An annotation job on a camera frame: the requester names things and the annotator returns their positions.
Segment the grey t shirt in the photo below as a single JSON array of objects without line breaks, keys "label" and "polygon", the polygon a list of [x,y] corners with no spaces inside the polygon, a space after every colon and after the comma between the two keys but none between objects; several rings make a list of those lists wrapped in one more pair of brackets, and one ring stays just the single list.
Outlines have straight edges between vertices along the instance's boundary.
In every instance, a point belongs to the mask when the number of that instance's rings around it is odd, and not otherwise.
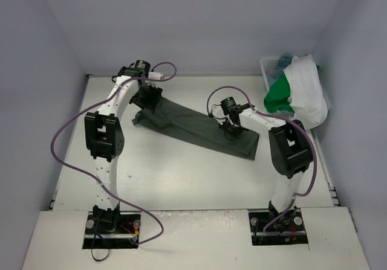
[{"label": "grey t shirt", "polygon": [[195,110],[186,108],[166,98],[161,98],[155,112],[138,111],[133,125],[143,126],[160,134],[228,155],[254,160],[259,133],[247,129],[237,140],[226,140],[220,125]]}]

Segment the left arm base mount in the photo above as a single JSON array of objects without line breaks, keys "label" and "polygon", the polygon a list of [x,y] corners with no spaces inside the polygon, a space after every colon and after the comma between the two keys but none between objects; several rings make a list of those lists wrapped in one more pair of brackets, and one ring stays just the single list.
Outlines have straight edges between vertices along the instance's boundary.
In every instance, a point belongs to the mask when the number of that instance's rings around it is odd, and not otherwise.
[{"label": "left arm base mount", "polygon": [[82,249],[137,249],[141,214],[123,212],[111,230],[89,213],[86,219]]}]

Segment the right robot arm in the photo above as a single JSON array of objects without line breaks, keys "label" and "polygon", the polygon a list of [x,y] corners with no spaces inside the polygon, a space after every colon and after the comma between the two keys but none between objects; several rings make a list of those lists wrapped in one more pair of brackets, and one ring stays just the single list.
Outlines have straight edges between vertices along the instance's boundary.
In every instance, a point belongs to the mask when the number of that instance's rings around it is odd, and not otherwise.
[{"label": "right robot arm", "polygon": [[237,104],[233,97],[220,102],[226,121],[222,127],[237,136],[247,131],[268,133],[270,157],[279,173],[268,206],[268,223],[275,229],[288,224],[287,213],[294,206],[301,179],[313,161],[309,142],[292,124],[257,114],[249,104]]}]

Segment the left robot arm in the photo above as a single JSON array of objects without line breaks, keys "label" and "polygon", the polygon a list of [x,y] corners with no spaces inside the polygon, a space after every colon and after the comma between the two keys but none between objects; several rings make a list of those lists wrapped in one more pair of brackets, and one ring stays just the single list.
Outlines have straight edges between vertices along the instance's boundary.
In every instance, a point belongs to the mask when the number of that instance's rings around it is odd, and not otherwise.
[{"label": "left robot arm", "polygon": [[96,160],[96,176],[99,184],[114,195],[117,194],[117,163],[123,152],[125,137],[120,125],[122,115],[129,104],[155,111],[161,99],[162,89],[156,87],[150,77],[161,80],[163,75],[152,72],[151,65],[138,60],[120,69],[107,102],[98,105],[84,118],[86,148]]}]

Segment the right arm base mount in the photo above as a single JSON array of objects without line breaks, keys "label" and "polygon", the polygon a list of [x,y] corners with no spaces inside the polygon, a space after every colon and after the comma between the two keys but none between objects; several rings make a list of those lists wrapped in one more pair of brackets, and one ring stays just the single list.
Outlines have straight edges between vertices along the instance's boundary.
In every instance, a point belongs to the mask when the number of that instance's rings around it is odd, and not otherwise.
[{"label": "right arm base mount", "polygon": [[249,211],[249,225],[253,246],[284,246],[308,244],[301,210],[288,212],[282,220],[264,227],[271,221],[268,211]]}]

